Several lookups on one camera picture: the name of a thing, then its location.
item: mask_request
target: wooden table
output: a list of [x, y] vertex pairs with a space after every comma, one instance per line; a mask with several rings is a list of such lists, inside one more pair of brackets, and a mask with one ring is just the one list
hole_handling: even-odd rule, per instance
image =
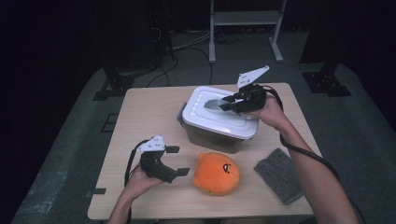
[[[305, 141], [320, 155], [296, 98], [286, 83], [267, 84], [275, 88], [284, 110]], [[235, 85], [212, 86], [237, 91]], [[196, 218], [196, 217], [262, 217], [313, 214], [306, 198], [283, 205], [262, 178], [253, 170], [258, 161], [281, 147], [279, 133], [260, 123], [256, 136], [242, 143], [236, 154], [227, 154], [240, 166], [239, 188], [226, 196], [211, 196], [192, 184], [194, 168], [200, 152], [214, 150], [189, 142], [186, 131], [177, 122], [177, 113], [189, 101], [189, 87], [130, 89], [125, 95], [116, 128], [96, 187], [104, 194], [93, 194], [88, 210], [91, 219], [106, 220], [123, 190], [123, 175], [131, 151], [142, 140], [161, 134], [168, 146], [179, 146], [177, 154], [164, 154], [165, 165], [177, 169], [190, 167], [187, 176], [177, 177], [172, 184], [164, 183], [139, 197], [132, 205], [132, 217], [139, 219]], [[136, 152], [132, 167], [140, 158]]]

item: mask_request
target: gray sponge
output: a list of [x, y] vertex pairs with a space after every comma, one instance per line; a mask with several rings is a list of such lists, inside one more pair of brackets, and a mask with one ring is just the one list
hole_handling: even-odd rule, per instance
[[259, 161], [254, 170], [283, 204], [293, 203], [304, 195], [291, 159], [282, 149], [275, 149], [268, 158]]

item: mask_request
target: black strap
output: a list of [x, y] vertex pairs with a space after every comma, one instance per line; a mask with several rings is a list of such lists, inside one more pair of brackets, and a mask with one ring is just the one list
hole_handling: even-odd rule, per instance
[[[137, 144], [136, 147], [134, 147], [134, 149], [131, 151], [131, 156], [129, 157], [128, 160], [128, 165], [126, 166], [126, 171], [125, 171], [125, 175], [124, 175], [124, 187], [126, 186], [126, 184], [129, 181], [129, 176], [131, 175], [131, 166], [132, 166], [132, 162], [134, 161], [134, 155], [136, 154], [136, 150], [138, 147], [140, 147], [142, 144], [147, 143], [149, 140], [143, 140], [141, 141], [139, 144]], [[129, 213], [128, 213], [128, 219], [126, 221], [127, 224], [131, 224], [132, 222], [132, 208], [129, 209]]]
[[[279, 103], [280, 108], [282, 108], [282, 110], [283, 110], [282, 101], [280, 100], [280, 97], [279, 97], [279, 95], [277, 94], [276, 90], [275, 90], [274, 88], [270, 87], [270, 86], [264, 86], [264, 87], [269, 88], [269, 90], [266, 90], [266, 91], [267, 91], [267, 92], [270, 92], [272, 95], [275, 96], [276, 101]], [[291, 149], [291, 150], [294, 150], [294, 151], [296, 151], [296, 152], [299, 152], [299, 153], [301, 153], [301, 154], [304, 154], [305, 156], [308, 156], [308, 157], [310, 157], [310, 158], [312, 158], [312, 159], [314, 159], [314, 160], [316, 160], [316, 161], [319, 161], [320, 163], [322, 163], [323, 165], [325, 165], [325, 166], [334, 174], [334, 176], [337, 178], [338, 181], [340, 181], [340, 177], [338, 176], [338, 174], [337, 174], [337, 172], [335, 171], [334, 167], [333, 167], [329, 162], [327, 162], [326, 160], [324, 160], [323, 158], [321, 158], [320, 156], [318, 156], [318, 155], [315, 154], [314, 152], [308, 151], [308, 150], [306, 150], [306, 149], [302, 149], [302, 148], [300, 148], [300, 147], [295, 147], [295, 146], [289, 144], [289, 143], [283, 138], [282, 134], [281, 134], [279, 137], [280, 137], [280, 143], [281, 143], [284, 147], [286, 147], [286, 148], [288, 148], [288, 149]], [[349, 198], [349, 196], [347, 196], [347, 197], [348, 197], [349, 201], [352, 203], [352, 205], [355, 207], [355, 209], [357, 210], [357, 212], [359, 213], [359, 215], [360, 215], [360, 217], [361, 217], [362, 223], [366, 223], [366, 220], [365, 220], [365, 218], [364, 218], [364, 215], [363, 215], [363, 213], [361, 212], [361, 210], [359, 209], [359, 207], [352, 201], [351, 198]]]

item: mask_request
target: orange object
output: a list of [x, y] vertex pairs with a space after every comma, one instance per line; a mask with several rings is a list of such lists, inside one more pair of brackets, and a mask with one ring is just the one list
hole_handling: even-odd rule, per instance
[[213, 195], [225, 195], [239, 186], [238, 165], [223, 154], [200, 153], [193, 183], [199, 189]]

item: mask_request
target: gray carpet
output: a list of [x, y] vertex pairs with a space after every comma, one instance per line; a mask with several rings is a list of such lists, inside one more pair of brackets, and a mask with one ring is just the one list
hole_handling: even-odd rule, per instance
[[[395, 223], [396, 220], [396, 133], [387, 124], [357, 76], [340, 65], [335, 74], [352, 96], [328, 97], [313, 94], [302, 72], [318, 71], [321, 64], [298, 64], [307, 33], [281, 33], [278, 45], [284, 57], [277, 63], [268, 43], [268, 33], [236, 35], [233, 44], [217, 44], [217, 61], [212, 64], [211, 84], [234, 84], [239, 73], [265, 65], [270, 71], [258, 82], [287, 82], [304, 112], [322, 155], [338, 171], [348, 195], [365, 215], [367, 223]], [[174, 46], [198, 35], [173, 35]], [[207, 42], [194, 48], [208, 52]], [[196, 49], [175, 53], [177, 67], [157, 78], [150, 87], [209, 85], [211, 68]], [[175, 65], [164, 57], [163, 70]], [[138, 77], [134, 88], [146, 87], [161, 74], [158, 69]], [[78, 97], [58, 138], [43, 164], [30, 193], [13, 223], [100, 223], [89, 220], [88, 207], [111, 133], [101, 132], [109, 114], [119, 113], [122, 97], [93, 101], [106, 80], [103, 70], [92, 75]], [[269, 217], [271, 223], [298, 223], [304, 217]], [[134, 221], [134, 223], [152, 223]]]

